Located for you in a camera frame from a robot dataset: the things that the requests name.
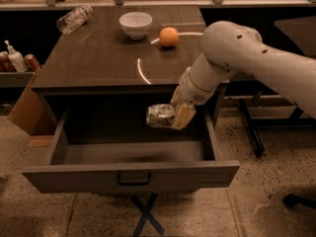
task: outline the plastic bottle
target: plastic bottle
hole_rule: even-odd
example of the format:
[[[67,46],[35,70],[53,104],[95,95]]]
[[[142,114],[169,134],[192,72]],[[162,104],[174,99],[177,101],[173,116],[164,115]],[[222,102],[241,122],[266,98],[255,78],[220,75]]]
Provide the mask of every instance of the plastic bottle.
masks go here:
[[[65,16],[57,20],[58,29],[65,35],[71,34],[77,28],[86,23],[92,14],[91,6],[80,6],[68,12]]]
[[[28,71],[27,63],[20,52],[16,51],[7,40],[4,41],[8,46],[9,59],[18,72]]]

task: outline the concrete floor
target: concrete floor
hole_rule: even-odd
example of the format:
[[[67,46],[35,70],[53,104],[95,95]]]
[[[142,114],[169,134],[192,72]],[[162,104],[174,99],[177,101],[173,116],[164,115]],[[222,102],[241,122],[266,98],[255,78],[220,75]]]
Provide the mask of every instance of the concrete floor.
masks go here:
[[[287,117],[290,110],[252,111],[262,112]],[[21,170],[40,165],[47,148],[28,147],[29,136],[2,112],[0,236],[316,236],[315,209],[282,203],[291,193],[316,198],[316,128],[261,129],[260,159],[238,109],[221,109],[215,131],[221,159],[241,164],[231,186],[159,194],[150,210],[156,221],[141,225],[135,200],[145,206],[150,195],[40,194]]]

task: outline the white bowl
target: white bowl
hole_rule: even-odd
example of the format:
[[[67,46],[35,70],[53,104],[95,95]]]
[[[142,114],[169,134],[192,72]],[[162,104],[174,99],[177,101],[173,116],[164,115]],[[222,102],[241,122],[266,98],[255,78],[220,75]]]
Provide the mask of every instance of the white bowl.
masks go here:
[[[143,39],[150,31],[152,17],[143,12],[130,12],[119,18],[120,28],[133,40]]]

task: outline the brown tabletop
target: brown tabletop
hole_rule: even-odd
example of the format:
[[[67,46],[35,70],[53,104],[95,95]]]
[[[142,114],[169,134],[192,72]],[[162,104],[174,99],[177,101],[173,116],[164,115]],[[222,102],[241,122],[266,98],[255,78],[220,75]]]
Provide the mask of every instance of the brown tabletop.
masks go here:
[[[144,39],[132,40],[119,28],[119,17],[133,11],[146,12],[153,18],[151,32]],[[93,7],[88,24],[60,37],[33,90],[54,94],[118,86],[177,85],[200,54],[200,36],[180,36],[172,48],[162,47],[159,41],[152,44],[169,26],[179,33],[202,33],[205,29],[195,5]]]

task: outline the clear glass bottle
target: clear glass bottle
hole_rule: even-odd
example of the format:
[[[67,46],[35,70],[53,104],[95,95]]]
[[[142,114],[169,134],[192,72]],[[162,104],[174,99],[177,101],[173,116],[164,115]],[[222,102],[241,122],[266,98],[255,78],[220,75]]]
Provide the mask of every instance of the clear glass bottle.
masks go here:
[[[68,12],[65,16],[62,16],[57,20],[56,24],[63,34],[69,35],[86,23],[91,18],[91,14],[91,6],[80,6]]]

